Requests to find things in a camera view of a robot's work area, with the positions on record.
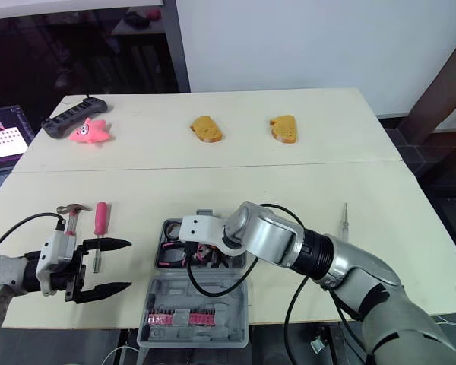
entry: screwdriver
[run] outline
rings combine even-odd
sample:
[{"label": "screwdriver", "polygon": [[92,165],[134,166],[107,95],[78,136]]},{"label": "screwdriver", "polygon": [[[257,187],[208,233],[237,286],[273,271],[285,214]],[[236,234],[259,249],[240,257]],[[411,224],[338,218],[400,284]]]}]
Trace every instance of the screwdriver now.
[{"label": "screwdriver", "polygon": [[348,223],[348,203],[344,203],[343,220],[341,221],[341,239],[348,242],[350,223]]},{"label": "screwdriver", "polygon": [[[97,238],[101,238],[106,233],[106,216],[108,214],[108,204],[99,202],[97,204],[97,212],[94,216],[94,234]],[[101,269],[101,251],[98,248],[95,252],[93,262],[93,273],[100,272]]]}]

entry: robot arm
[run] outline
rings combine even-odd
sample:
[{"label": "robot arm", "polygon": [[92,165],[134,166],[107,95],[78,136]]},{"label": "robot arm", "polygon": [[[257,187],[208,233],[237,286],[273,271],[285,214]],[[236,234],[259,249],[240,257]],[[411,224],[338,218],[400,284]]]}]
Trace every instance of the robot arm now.
[{"label": "robot arm", "polygon": [[232,256],[248,251],[309,276],[363,322],[366,352],[378,365],[456,364],[456,350],[432,318],[408,299],[397,274],[381,259],[336,237],[244,202],[227,219],[184,217],[179,239],[217,246]]},{"label": "robot arm", "polygon": [[83,240],[76,246],[76,236],[65,232],[65,222],[60,220],[40,251],[15,258],[0,255],[0,328],[13,297],[34,291],[49,296],[64,290],[66,302],[87,303],[124,290],[131,283],[113,282],[81,290],[86,273],[83,257],[91,250],[111,251],[130,245],[125,240],[105,237]]}]

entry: white bracket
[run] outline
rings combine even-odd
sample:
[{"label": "white bracket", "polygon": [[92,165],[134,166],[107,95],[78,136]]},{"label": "white bracket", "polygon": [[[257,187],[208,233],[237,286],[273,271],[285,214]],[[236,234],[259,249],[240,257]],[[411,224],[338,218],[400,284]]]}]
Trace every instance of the white bracket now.
[{"label": "white bracket", "polygon": [[40,284],[40,290],[43,292],[45,297],[54,295],[56,290],[51,288],[51,272],[61,270],[71,260],[65,262],[62,256],[62,252],[65,250],[65,246],[76,242],[76,236],[65,235],[61,230],[55,230],[50,238],[43,244],[40,250],[39,262],[36,268],[36,277]]},{"label": "white bracket", "polygon": [[231,249],[223,242],[225,219],[210,215],[188,215],[182,218],[179,229],[179,240],[182,242],[194,241],[203,245],[216,246],[228,256],[239,256],[245,248]]}]

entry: metal screwdriver shaft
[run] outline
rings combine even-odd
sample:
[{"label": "metal screwdriver shaft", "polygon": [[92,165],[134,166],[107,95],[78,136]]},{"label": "metal screwdriver shaft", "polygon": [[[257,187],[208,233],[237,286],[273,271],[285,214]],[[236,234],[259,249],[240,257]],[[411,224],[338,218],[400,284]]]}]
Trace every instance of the metal screwdriver shaft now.
[{"label": "metal screwdriver shaft", "polygon": [[350,224],[348,223],[348,203],[344,203],[343,220],[341,221],[341,239],[348,242]]}]

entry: hammer head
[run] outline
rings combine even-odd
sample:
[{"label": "hammer head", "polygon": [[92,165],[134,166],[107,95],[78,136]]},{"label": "hammer head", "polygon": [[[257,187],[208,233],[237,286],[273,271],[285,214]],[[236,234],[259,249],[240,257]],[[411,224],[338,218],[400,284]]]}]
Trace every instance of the hammer head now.
[{"label": "hammer head", "polygon": [[57,207],[55,211],[58,212],[58,214],[75,214],[78,211],[90,211],[88,207],[85,207],[84,205],[81,204],[69,204],[66,205],[65,207]]}]

